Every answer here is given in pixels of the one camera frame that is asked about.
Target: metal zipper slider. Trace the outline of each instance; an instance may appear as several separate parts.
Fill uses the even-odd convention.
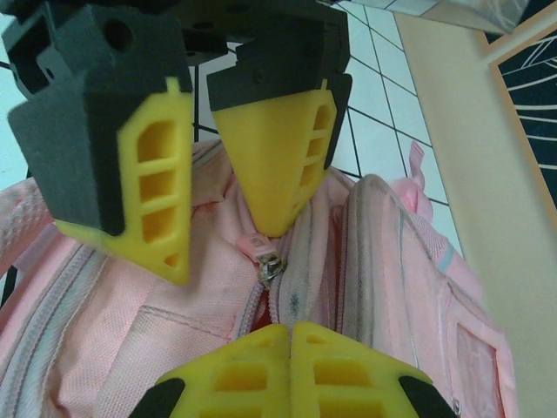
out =
[[[259,281],[265,289],[271,290],[271,282],[286,269],[286,263],[277,253],[268,253],[258,257],[259,261]]]
[[[271,290],[271,282],[286,269],[286,263],[279,257],[271,241],[260,233],[241,237],[236,247],[255,264],[259,265],[258,280],[265,289]]]
[[[456,398],[453,398],[453,412],[457,418],[462,416],[462,406],[460,405],[460,401]]]

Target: pink fabric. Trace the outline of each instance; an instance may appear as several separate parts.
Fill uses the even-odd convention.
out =
[[[413,146],[411,155],[411,181],[423,195],[418,148]],[[128,416],[161,374],[233,338],[258,273],[236,242],[255,227],[225,153],[214,144],[205,145],[205,151],[194,155],[190,282],[176,287],[127,261],[109,261],[69,324],[44,384],[50,415]],[[372,320],[373,347],[423,369],[450,404],[453,399],[463,404],[463,417],[480,411],[493,418],[516,418],[507,342],[477,303],[475,276],[448,251],[446,239],[432,232],[426,202],[401,187],[401,200],[409,198],[404,205],[415,213],[411,216],[379,178],[357,186],[366,191],[364,199],[353,199],[358,195],[350,192],[352,185],[331,170],[300,214],[288,235],[292,242],[285,243],[294,273],[290,279],[283,276],[269,302],[278,303],[274,316],[287,324],[311,319],[333,327],[342,323],[340,311],[351,308],[339,303],[345,284],[368,280],[372,300],[359,303]],[[342,212],[349,192],[351,202],[361,206]],[[354,213],[357,219],[351,218]],[[17,225],[25,233],[11,234],[17,237],[14,242],[32,241],[25,238],[32,237],[30,230]],[[62,254],[71,253],[75,241],[60,239],[37,264],[37,274],[26,276],[23,296],[14,299],[6,318],[9,330],[0,340],[7,347],[2,353],[13,347],[6,336],[17,339],[21,329],[10,320],[17,318],[16,312],[29,312],[17,301],[40,300],[63,264]],[[445,274],[440,264],[447,264]],[[347,266],[356,273],[343,277]],[[300,303],[294,311],[293,294]],[[480,378],[473,370],[486,363],[478,363],[477,354],[491,356],[491,368]],[[468,370],[462,370],[463,362]],[[492,390],[475,390],[478,385]]]
[[[0,276],[52,222],[34,179],[0,192]]]
[[[380,213],[369,211],[377,240],[371,245],[377,249],[373,264],[380,269],[373,280],[373,347],[426,372],[449,405],[459,400],[463,418],[518,417],[504,335],[478,303],[432,263],[413,222],[400,217],[385,185],[379,182],[374,193],[383,195],[383,203],[375,199]],[[461,329],[472,335],[473,343],[467,335],[463,338]],[[480,373],[486,361],[491,367]]]
[[[433,219],[433,205],[424,193],[426,179],[421,171],[424,151],[416,141],[412,142],[408,159],[411,177],[393,182],[391,188],[399,196],[400,202],[408,212],[417,213],[422,218],[431,222]]]
[[[50,288],[56,272],[65,265],[76,241],[60,235],[50,245],[33,269],[27,272],[23,281],[0,310],[0,364],[15,347],[25,329],[29,315]]]

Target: zipper teeth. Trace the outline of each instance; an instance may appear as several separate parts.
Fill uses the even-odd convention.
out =
[[[56,283],[57,278],[60,277],[64,269],[71,263],[71,261],[74,259],[81,246],[82,246],[81,244],[76,244],[72,246],[68,255],[64,258],[64,261],[60,263],[60,266],[58,266],[56,271],[52,274],[53,279],[49,280],[49,284],[44,289],[44,291],[39,295],[38,299],[35,301],[32,309],[33,312],[35,312],[37,308],[41,305],[41,303],[43,303],[43,300],[48,296],[50,290]],[[31,320],[32,318],[29,318],[27,321],[25,321],[24,327],[27,327],[30,324]],[[2,366],[2,369],[0,370],[0,382],[3,381],[4,376],[8,373],[8,366],[11,362],[11,359],[14,356],[14,353],[16,352],[17,346],[19,345],[19,341],[23,338],[24,332],[25,329],[22,330],[22,332],[17,336],[17,342],[13,345],[13,348],[10,349],[10,354],[8,355],[6,362]]]
[[[269,292],[269,314],[271,315],[271,323],[278,324],[279,323],[279,291],[280,291],[280,282],[282,281],[282,274],[275,278],[275,280],[271,284],[271,291]]]
[[[61,300],[70,288],[71,283],[77,277],[79,271],[83,268],[92,254],[93,250],[91,248],[80,246],[75,255],[66,265],[66,268],[64,268],[55,278],[55,281],[58,282],[58,286],[55,284],[50,290],[51,297],[49,299],[44,299],[44,308],[37,313],[37,318],[32,324],[26,337],[27,341],[23,345],[23,352],[17,359],[18,365],[16,381],[10,385],[11,391],[8,396],[8,399],[11,400],[10,405],[8,406],[8,409],[11,411],[11,415],[16,412],[16,406],[22,394],[23,383],[29,371],[30,359],[37,349],[37,344],[40,341],[44,330],[47,328],[52,315],[56,312]]]
[[[342,219],[342,238],[341,238],[341,248],[340,248],[340,253],[341,253],[341,259],[340,259],[340,274],[341,276],[338,279],[338,296],[337,296],[337,300],[338,300],[338,304],[337,304],[337,329],[336,331],[338,333],[342,334],[342,323],[344,320],[344,306],[345,306],[345,283],[346,283],[346,268],[347,268],[347,263],[346,263],[346,258],[348,255],[348,228],[347,228],[347,221],[348,221],[348,211],[350,210],[350,203],[349,203],[348,199],[346,201],[346,208],[345,211],[343,213],[343,219]]]
[[[248,335],[252,330],[252,323],[253,319],[255,318],[255,313],[257,312],[259,300],[261,299],[261,295],[265,287],[263,284],[258,281],[252,289],[250,293],[250,297],[247,301],[244,316],[242,317],[242,322],[240,323],[240,327],[238,329],[238,336],[237,338],[241,338],[244,335]]]

